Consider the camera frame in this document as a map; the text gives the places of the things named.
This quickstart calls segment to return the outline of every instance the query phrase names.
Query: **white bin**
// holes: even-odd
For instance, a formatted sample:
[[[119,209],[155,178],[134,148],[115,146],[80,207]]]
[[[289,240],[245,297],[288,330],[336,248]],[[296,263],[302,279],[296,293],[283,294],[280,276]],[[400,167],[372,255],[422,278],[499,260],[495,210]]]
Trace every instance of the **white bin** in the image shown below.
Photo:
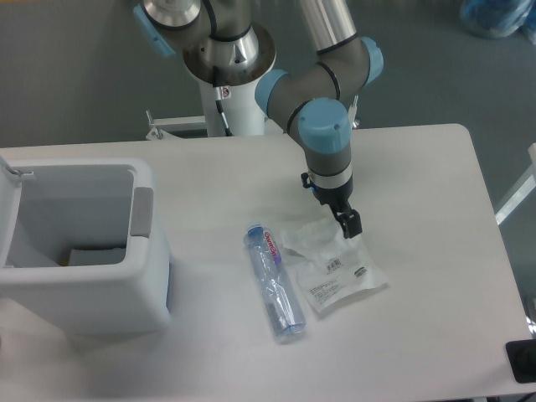
[[[170,252],[145,162],[0,164],[0,295],[68,333],[168,325]]]

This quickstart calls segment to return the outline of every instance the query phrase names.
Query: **black cable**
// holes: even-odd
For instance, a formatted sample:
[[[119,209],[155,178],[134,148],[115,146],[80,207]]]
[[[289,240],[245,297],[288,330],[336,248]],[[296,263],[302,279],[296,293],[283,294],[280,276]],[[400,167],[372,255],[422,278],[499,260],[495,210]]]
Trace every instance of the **black cable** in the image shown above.
[[[348,43],[352,42],[352,41],[353,41],[354,39],[356,39],[358,36],[359,36],[359,35],[358,35],[358,33],[356,32],[356,33],[353,34],[351,37],[344,39],[343,41],[339,42],[338,44],[334,44],[333,46],[330,46],[330,47],[328,47],[328,48],[325,48],[325,49],[322,49],[322,50],[318,50],[318,51],[317,51],[317,54],[320,56],[321,54],[325,54],[325,53],[331,52],[332,50],[338,49],[338,48],[344,46],[345,44],[348,44]]]
[[[338,83],[337,76],[329,66],[322,61],[318,61],[317,64],[326,70],[329,78],[332,79],[333,86],[335,87],[335,99],[338,101],[341,98],[341,86]]]
[[[292,112],[291,116],[288,118],[288,122],[286,123],[286,133],[287,134],[291,133],[291,126],[292,126],[292,122],[294,121],[294,118],[296,116],[298,116],[298,113],[300,113],[300,111],[302,111],[303,106],[305,106],[309,101],[310,100],[306,100],[301,105],[299,105],[296,109],[294,109],[294,111]]]
[[[216,109],[218,109],[218,113],[221,116],[221,121],[225,129],[225,136],[232,137],[233,133],[231,132],[231,129],[229,128],[229,123],[227,122],[227,117],[225,117],[224,107],[221,104],[221,100],[216,100]]]
[[[204,5],[204,8],[207,10],[207,14],[209,15],[210,34],[214,35],[216,34],[216,31],[218,30],[218,23],[216,22],[216,14],[209,0],[203,0],[203,5]]]
[[[532,392],[530,394],[526,394],[524,397],[522,397],[520,400],[518,400],[518,402],[525,402],[529,399],[531,399],[533,396],[536,395],[536,392]]]

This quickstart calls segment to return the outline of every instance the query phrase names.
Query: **table surface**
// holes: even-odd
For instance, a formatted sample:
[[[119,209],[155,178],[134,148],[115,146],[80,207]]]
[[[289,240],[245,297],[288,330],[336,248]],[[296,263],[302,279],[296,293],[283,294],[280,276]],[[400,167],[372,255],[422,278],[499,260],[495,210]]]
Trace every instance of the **table surface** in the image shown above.
[[[462,126],[356,131],[352,206],[389,287],[271,335],[242,243],[329,214],[301,187],[287,136],[3,149],[34,157],[141,157],[173,251],[163,332],[72,337],[0,298],[3,400],[422,401],[520,394],[504,344],[529,338],[523,307]]]

